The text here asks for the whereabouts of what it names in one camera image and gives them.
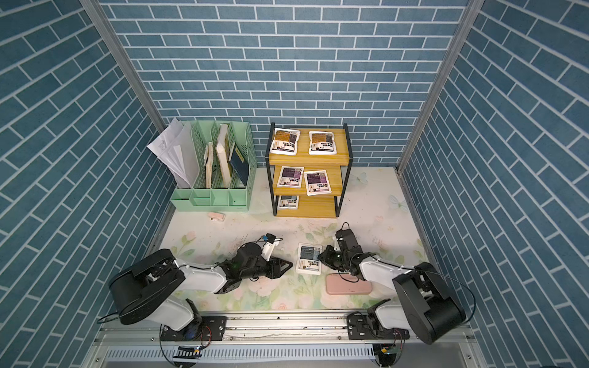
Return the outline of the grey coffee bag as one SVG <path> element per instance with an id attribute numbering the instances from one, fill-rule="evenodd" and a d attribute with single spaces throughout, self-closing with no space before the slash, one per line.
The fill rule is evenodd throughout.
<path id="1" fill-rule="evenodd" d="M 296 210 L 299 206 L 299 196 L 280 196 L 278 210 Z"/>
<path id="2" fill-rule="evenodd" d="M 320 246 L 299 243 L 295 271 L 299 274 L 320 275 L 321 262 L 318 256 L 321 252 L 322 247 Z"/>

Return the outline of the purple coffee bag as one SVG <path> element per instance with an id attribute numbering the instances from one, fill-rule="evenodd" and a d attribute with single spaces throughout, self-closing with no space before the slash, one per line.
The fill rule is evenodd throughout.
<path id="1" fill-rule="evenodd" d="M 286 167 L 281 168 L 277 187 L 300 189 L 302 187 L 302 178 L 304 167 Z"/>
<path id="2" fill-rule="evenodd" d="M 326 170 L 305 171 L 304 178 L 308 196 L 331 194 L 331 185 Z"/>

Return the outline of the orange coffee bag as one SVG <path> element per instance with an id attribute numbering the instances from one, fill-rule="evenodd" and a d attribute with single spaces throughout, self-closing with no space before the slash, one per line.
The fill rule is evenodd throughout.
<path id="1" fill-rule="evenodd" d="M 335 155 L 337 147 L 335 144 L 334 133 L 328 131 L 310 131 L 309 132 L 309 150 L 312 156 Z"/>
<path id="2" fill-rule="evenodd" d="M 276 128 L 271 141 L 270 153 L 295 156 L 298 152 L 300 130 Z"/>

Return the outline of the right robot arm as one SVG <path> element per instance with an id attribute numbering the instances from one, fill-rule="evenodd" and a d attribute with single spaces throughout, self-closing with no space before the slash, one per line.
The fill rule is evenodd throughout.
<path id="1" fill-rule="evenodd" d="M 395 265 L 357 242 L 351 229 L 340 229 L 335 238 L 339 249 L 328 245 L 318 260 L 328 268 L 348 273 L 362 282 L 371 282 L 396 292 L 400 306 L 386 299 L 367 309 L 362 317 L 368 334 L 377 339 L 401 339 L 412 331 L 428 345 L 474 317 L 476 304 L 467 314 L 447 282 L 458 281 L 440 274 L 429 262 L 413 267 Z"/>

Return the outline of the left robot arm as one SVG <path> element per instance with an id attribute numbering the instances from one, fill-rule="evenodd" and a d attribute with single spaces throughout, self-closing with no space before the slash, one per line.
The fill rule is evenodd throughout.
<path id="1" fill-rule="evenodd" d="M 214 340 L 213 322 L 199 313 L 195 302 L 174 294 L 184 290 L 227 294 L 245 279 L 279 279 L 293 263 L 271 255 L 280 239 L 268 234 L 262 240 L 264 245 L 247 242 L 233 258 L 213 265 L 178 259 L 168 248 L 156 251 L 110 279 L 108 287 L 116 310 L 97 323 L 119 320 L 131 325 L 150 320 L 161 325 L 160 336 L 165 341 Z"/>

